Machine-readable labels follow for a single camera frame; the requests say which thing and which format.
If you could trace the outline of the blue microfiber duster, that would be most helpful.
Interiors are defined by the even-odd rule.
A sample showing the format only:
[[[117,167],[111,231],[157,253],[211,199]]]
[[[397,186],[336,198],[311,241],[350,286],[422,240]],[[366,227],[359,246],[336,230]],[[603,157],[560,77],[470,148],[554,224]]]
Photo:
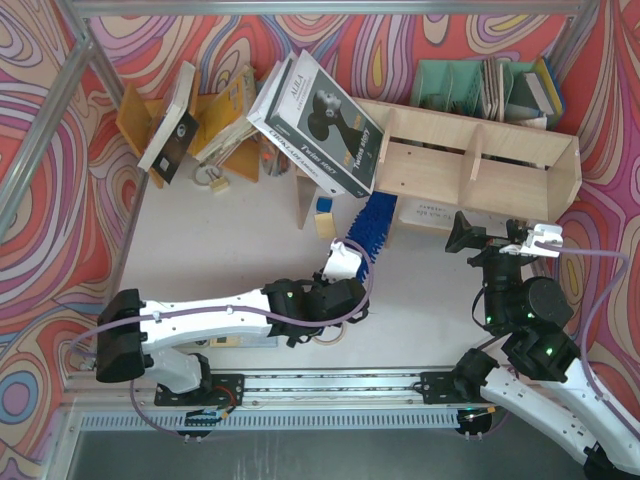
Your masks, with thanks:
[[[374,192],[355,217],[346,238],[359,244],[374,263],[389,235],[398,197]]]

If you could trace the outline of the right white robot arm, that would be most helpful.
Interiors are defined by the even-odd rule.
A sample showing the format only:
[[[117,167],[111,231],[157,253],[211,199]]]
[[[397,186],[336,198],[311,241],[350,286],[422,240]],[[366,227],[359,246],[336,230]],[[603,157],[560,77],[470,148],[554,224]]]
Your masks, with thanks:
[[[639,422],[596,378],[587,341],[564,328],[573,310],[549,277],[523,279],[524,265],[567,252],[558,225],[530,227],[516,220],[504,237],[491,236],[457,212],[448,253],[477,250],[468,258],[482,270],[483,330],[502,340],[512,371],[483,348],[471,348],[453,368],[452,383],[464,399],[477,394],[505,408],[561,446],[589,479],[639,476]]]

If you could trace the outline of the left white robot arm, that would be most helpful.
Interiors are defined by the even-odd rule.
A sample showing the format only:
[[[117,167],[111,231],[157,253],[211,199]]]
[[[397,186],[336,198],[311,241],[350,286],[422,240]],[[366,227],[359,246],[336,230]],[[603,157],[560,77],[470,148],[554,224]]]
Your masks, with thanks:
[[[279,279],[244,294],[191,302],[116,294],[98,319],[96,378],[105,384],[154,380],[173,394],[207,391],[208,363],[178,346],[227,336],[306,343],[328,326],[366,318],[369,293],[355,277],[329,282]]]

